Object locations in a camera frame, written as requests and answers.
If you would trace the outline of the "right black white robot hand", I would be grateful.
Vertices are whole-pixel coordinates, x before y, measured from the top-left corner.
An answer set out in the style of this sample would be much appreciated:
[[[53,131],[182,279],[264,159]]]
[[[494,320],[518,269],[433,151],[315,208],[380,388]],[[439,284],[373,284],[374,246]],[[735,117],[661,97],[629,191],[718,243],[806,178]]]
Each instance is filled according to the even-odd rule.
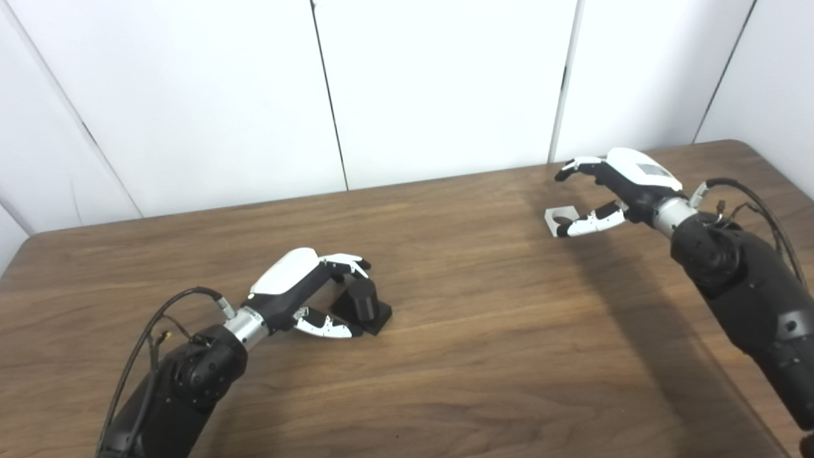
[[[625,221],[655,227],[658,218],[678,202],[686,204],[682,183],[659,162],[630,148],[613,148],[605,157],[580,156],[568,160],[555,175],[563,182],[581,173],[612,191],[616,199],[575,220],[558,225],[556,237],[581,237],[604,232]]]

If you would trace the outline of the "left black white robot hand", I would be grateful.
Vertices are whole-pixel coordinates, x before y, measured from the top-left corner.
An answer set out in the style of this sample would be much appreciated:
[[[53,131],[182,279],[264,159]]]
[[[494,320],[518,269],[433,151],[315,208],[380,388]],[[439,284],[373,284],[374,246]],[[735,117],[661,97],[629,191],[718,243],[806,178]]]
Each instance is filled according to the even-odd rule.
[[[329,281],[340,283],[345,276],[368,278],[370,263],[349,253],[319,256],[311,247],[286,253],[252,285],[243,306],[259,317],[272,336],[278,331],[299,330],[317,337],[349,339],[361,337],[360,326],[335,320],[313,310],[306,302]]]

